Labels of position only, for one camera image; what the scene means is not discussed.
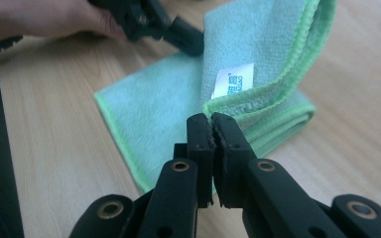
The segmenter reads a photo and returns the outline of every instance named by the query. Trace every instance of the human hand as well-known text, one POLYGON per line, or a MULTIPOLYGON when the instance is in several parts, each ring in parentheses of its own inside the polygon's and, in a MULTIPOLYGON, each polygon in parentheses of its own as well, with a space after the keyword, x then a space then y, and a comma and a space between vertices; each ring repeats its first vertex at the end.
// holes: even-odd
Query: human hand
POLYGON ((87 0, 0 0, 0 40, 17 35, 62 37, 80 31, 125 39, 111 14, 87 0))

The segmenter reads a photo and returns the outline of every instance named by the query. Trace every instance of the wood grain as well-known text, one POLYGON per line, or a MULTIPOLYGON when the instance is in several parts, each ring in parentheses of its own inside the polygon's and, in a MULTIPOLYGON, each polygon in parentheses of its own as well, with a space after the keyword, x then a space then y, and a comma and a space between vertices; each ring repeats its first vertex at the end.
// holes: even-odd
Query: wood grain
MULTIPOLYGON (((162 1, 202 27, 221 0, 162 1)), ((0 80, 26 237, 67 237, 96 198, 140 194, 93 93, 175 51, 80 34, 27 38, 0 55, 0 80)), ((339 0, 328 43, 301 89, 313 121, 269 155, 313 198, 356 193, 381 204, 381 1, 339 0)), ((240 210, 198 213, 197 237, 245 237, 240 210)))

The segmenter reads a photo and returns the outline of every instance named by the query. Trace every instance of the microfiber cloth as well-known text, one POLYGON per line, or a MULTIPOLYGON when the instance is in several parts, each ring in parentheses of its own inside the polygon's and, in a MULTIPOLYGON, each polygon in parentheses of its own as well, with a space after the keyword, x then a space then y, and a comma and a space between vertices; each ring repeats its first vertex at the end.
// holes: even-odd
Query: microfiber cloth
POLYGON ((162 59, 95 93, 143 192, 155 186, 193 114, 232 116, 258 158, 299 131, 315 107, 297 90, 323 48, 334 0, 237 0, 204 16, 204 53, 162 59), (253 63, 253 87, 211 99, 218 73, 253 63))

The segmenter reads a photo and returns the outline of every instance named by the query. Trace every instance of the fabric tag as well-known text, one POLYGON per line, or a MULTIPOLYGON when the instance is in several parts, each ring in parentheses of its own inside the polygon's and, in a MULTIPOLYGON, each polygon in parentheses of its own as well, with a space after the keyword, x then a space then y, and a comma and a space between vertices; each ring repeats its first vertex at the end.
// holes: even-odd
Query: fabric tag
POLYGON ((222 69, 217 74, 211 99, 241 92, 253 87, 254 63, 222 69))

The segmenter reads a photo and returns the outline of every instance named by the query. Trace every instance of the light wood surface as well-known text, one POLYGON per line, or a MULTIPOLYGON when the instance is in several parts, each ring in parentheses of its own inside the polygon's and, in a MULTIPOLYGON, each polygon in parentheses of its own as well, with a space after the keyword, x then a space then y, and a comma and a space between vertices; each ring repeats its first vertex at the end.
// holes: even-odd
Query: light wood surface
MULTIPOLYGON (((222 0, 162 1, 202 27, 222 0)), ((96 40, 26 38, 0 55, 0 82, 26 237, 67 237, 100 196, 140 194, 93 93, 175 49, 96 40)), ((313 121, 271 153, 325 204, 344 193, 381 205, 381 1, 339 0, 328 43, 301 84, 313 121)), ((197 237, 246 237, 241 210, 200 210, 197 237)))

